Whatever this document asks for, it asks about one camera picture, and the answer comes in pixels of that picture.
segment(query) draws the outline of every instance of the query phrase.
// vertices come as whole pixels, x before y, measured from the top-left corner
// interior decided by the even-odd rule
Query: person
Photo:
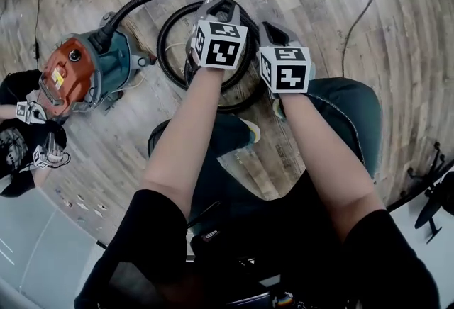
[[[286,196],[263,201],[217,159],[260,138],[253,123],[216,114],[223,76],[199,69],[173,118],[152,132],[140,190],[75,308],[154,308],[113,294],[121,264],[170,308],[254,305],[264,294],[267,305],[257,308],[438,308],[432,276],[371,178],[381,135],[374,91],[330,78],[311,81],[306,95],[281,94],[274,110],[306,171]]]
[[[63,149],[66,133],[54,121],[30,125],[16,118],[17,103],[27,101],[26,96],[39,90],[41,72],[37,69],[6,76],[0,85],[0,196],[19,197],[25,192],[42,186],[49,167],[35,169],[33,153],[44,145],[49,133]]]

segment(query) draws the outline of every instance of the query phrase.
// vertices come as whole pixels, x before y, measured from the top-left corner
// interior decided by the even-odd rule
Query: wooden floor
[[[107,11],[118,10],[127,1],[42,0],[40,65],[62,36],[96,28]],[[190,1],[194,0],[149,3],[131,14],[128,26],[141,45],[155,51],[163,23]],[[256,21],[279,21],[297,32],[310,47],[317,77],[338,77],[345,35],[368,0],[237,1]],[[36,7],[37,0],[9,0],[0,20],[1,77],[35,68],[31,45]],[[382,103],[382,158],[376,180],[387,203],[396,201],[408,186],[408,167],[426,169],[436,140],[448,157],[454,155],[450,136],[454,128],[453,13],[453,0],[375,0],[350,41],[346,76],[370,85]],[[190,18],[179,22],[168,42],[186,42],[191,23]],[[169,55],[176,66],[182,66],[182,46],[171,49]],[[65,128],[72,162],[54,172],[45,187],[52,200],[103,242],[113,237],[138,188],[151,130],[172,116],[184,95],[158,66],[147,71],[145,78],[107,116],[97,110],[70,118]],[[249,77],[243,87],[253,80]],[[234,89],[227,99],[238,99],[243,92]],[[289,128],[274,117],[265,98],[241,116],[261,127],[262,140],[252,149],[226,156],[223,163],[257,195],[265,199],[285,195],[304,170]],[[82,203],[77,195],[88,210],[77,205]],[[65,206],[62,197],[72,208]]]

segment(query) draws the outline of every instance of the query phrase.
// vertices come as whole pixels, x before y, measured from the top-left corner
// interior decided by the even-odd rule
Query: warning sticker
[[[60,87],[63,85],[64,79],[56,69],[54,69],[54,72],[52,72],[52,80],[54,80],[57,90],[60,90]]]

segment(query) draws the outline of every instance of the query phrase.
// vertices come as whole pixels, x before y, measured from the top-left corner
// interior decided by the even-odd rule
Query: black corrugated hose
[[[125,6],[123,6],[112,18],[111,20],[99,30],[98,35],[106,36],[107,39],[111,39],[111,36],[114,34],[114,31],[118,28],[120,22],[134,9],[138,8],[139,6],[148,3],[152,0],[131,0]],[[221,11],[227,12],[229,5],[234,5],[236,2],[234,0],[224,0],[225,3],[221,9]],[[185,6],[175,13],[173,13],[169,19],[166,20],[164,26],[162,27],[160,34],[157,38],[157,59],[159,60],[160,66],[165,73],[165,75],[177,86],[181,87],[182,89],[187,89],[187,81],[183,78],[178,76],[178,74],[174,71],[174,69],[170,66],[167,56],[165,54],[165,46],[166,46],[166,39],[170,32],[172,26],[183,16],[186,16],[189,13],[195,12],[201,5],[202,1],[190,4]],[[257,51],[257,43],[259,41],[259,33],[258,27],[255,22],[249,17],[246,11],[241,8],[241,23],[248,27],[248,38],[245,44],[245,52],[243,61],[241,62],[239,68],[236,70],[235,74],[225,81],[222,84],[222,92],[226,91],[227,89],[235,86],[245,75],[247,72],[250,63],[252,62],[255,53]],[[254,92],[247,97],[246,100],[237,103],[236,105],[232,106],[219,106],[218,112],[220,113],[240,113],[245,109],[249,108],[253,105],[266,91],[265,83],[260,80],[260,83],[255,88]]]

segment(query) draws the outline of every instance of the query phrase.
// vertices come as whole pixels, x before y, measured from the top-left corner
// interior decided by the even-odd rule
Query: glove
[[[270,92],[277,94],[304,94],[311,76],[311,55],[302,47],[295,33],[278,24],[263,22],[259,27],[260,76]]]
[[[16,117],[25,124],[45,124],[47,117],[44,108],[36,102],[18,102]]]
[[[226,21],[220,22],[216,12],[223,4],[224,0],[214,0],[197,11],[196,25],[187,45],[187,80],[201,67],[236,69],[238,66],[248,28],[240,24],[238,5],[231,6]]]

